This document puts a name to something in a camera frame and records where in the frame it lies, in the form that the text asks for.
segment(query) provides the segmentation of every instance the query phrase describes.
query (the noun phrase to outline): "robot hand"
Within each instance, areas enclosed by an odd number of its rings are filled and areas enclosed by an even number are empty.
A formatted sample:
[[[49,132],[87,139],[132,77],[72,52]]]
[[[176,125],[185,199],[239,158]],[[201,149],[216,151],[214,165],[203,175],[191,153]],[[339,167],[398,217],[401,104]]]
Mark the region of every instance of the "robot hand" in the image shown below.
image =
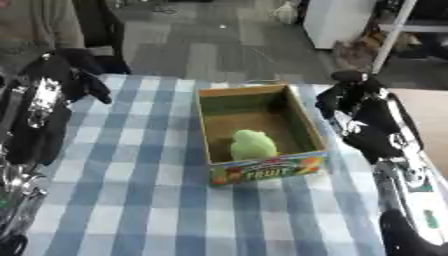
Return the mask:
[[[434,170],[403,104],[374,77],[357,71],[332,75],[336,85],[316,107],[345,143],[374,166],[389,256],[447,255],[448,219]]]
[[[87,95],[110,103],[102,71],[85,50],[44,54],[0,91],[0,255],[21,255],[47,195],[45,175],[61,151],[69,105]]]
[[[0,96],[0,145],[8,151],[7,161],[51,164],[71,117],[68,104],[88,94],[111,102],[110,90],[95,76],[101,72],[80,49],[47,53],[29,64]],[[2,137],[8,133],[11,138]]]
[[[400,138],[403,123],[415,136],[419,150],[423,142],[418,130],[398,97],[389,93],[374,77],[357,71],[341,71],[332,75],[337,81],[317,97],[316,106],[324,118],[339,123],[344,142],[359,149],[370,163],[379,158],[402,157]],[[390,103],[394,104],[395,113]],[[343,114],[345,122],[338,120]]]

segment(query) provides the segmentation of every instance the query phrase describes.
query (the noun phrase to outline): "checkered tablecloth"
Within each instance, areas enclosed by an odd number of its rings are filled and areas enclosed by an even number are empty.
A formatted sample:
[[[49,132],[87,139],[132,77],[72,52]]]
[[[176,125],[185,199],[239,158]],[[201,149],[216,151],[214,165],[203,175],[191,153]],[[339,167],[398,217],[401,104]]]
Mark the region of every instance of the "checkered tablecloth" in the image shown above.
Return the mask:
[[[314,110],[319,86],[296,88],[328,141],[323,171],[211,188],[194,91],[229,85],[105,81],[112,105],[74,106],[27,256],[384,255],[369,165]]]

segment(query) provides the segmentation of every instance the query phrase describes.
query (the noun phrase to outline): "black glove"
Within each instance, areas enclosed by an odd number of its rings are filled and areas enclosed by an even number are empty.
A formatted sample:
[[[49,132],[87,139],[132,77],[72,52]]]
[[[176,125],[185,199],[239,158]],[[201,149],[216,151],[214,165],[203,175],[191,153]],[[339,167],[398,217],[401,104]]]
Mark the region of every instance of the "black glove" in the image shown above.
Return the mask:
[[[335,111],[341,111],[353,121],[362,123],[359,131],[350,133],[344,137],[344,141],[359,149],[370,163],[376,163],[380,157],[403,155],[389,140],[391,134],[399,133],[401,130],[392,117],[388,100],[397,103],[403,121],[414,133],[423,149],[419,132],[403,104],[393,93],[389,93],[386,99],[381,99],[378,95],[384,90],[384,86],[374,77],[358,71],[340,71],[334,73],[332,77],[338,82],[317,96],[316,107],[326,119],[334,117]]]
[[[0,241],[0,255],[21,256],[28,245],[28,239],[24,235],[14,235]]]
[[[380,228],[388,256],[448,256],[448,243],[442,246],[428,243],[398,210],[384,212]]]
[[[62,49],[41,56],[20,72],[21,77],[38,81],[48,77],[63,85],[67,100],[75,102],[90,94],[109,104],[110,90],[96,77],[102,74],[101,67],[87,50]]]
[[[19,79],[8,84],[0,99],[0,124],[6,116],[12,90],[20,86],[27,86],[27,90],[10,129],[13,136],[5,143],[7,160],[12,164],[51,164],[62,148],[71,117],[67,101],[75,102],[90,94],[104,103],[111,102],[110,90],[94,75],[99,72],[94,58],[87,51],[59,50],[32,62],[20,73]],[[59,82],[63,96],[53,106],[45,125],[32,128],[28,123],[31,116],[29,107],[36,95],[35,83],[42,78]]]

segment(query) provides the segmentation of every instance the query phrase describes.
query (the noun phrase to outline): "cardboard box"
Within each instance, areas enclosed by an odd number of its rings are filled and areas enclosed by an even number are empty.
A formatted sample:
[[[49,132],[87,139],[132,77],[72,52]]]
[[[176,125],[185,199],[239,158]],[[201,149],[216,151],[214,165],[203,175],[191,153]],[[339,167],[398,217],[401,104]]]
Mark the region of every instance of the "cardboard box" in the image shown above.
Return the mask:
[[[197,92],[212,185],[303,175],[319,170],[325,147],[313,123],[286,85],[268,85]],[[263,131],[280,155],[232,161],[233,134]]]

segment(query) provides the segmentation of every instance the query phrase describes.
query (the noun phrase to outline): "person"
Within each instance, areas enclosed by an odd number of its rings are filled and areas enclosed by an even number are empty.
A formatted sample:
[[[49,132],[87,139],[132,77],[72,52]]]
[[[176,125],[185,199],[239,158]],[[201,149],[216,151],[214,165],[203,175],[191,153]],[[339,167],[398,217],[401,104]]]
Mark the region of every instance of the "person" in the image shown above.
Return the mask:
[[[0,76],[63,48],[84,48],[72,0],[0,0]]]

